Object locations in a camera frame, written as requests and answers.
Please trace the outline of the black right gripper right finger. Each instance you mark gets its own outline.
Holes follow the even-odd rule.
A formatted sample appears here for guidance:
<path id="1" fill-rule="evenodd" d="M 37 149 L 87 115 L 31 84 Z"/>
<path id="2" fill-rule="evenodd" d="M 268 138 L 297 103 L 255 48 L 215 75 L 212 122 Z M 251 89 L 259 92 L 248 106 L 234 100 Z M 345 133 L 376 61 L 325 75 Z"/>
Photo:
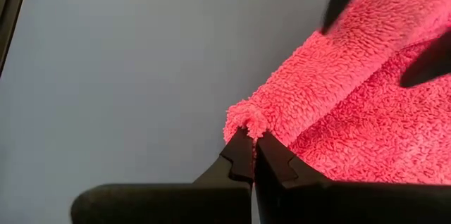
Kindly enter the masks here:
<path id="1" fill-rule="evenodd" d="M 256 151 L 262 224 L 451 224 L 451 185 L 331 180 L 269 132 Z"/>

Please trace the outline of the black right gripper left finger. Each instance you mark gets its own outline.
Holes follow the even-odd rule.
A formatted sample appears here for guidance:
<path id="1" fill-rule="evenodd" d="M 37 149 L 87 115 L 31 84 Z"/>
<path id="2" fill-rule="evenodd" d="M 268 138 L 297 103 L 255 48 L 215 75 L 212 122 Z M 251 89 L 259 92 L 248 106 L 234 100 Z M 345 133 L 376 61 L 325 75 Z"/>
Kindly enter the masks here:
<path id="1" fill-rule="evenodd" d="M 239 129 L 192 183 L 109 184 L 80 194 L 72 224 L 251 224 L 253 140 Z"/>

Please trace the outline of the pink terry towel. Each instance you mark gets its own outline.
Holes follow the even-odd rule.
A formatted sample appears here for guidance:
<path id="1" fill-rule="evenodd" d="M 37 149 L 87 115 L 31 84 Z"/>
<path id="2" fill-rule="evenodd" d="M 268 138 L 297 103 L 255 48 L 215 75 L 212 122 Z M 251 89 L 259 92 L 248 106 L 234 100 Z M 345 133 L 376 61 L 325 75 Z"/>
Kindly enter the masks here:
<path id="1" fill-rule="evenodd" d="M 451 0 L 352 0 L 228 109 L 224 139 L 270 132 L 336 180 L 451 185 L 451 75 L 400 86 L 447 30 Z"/>

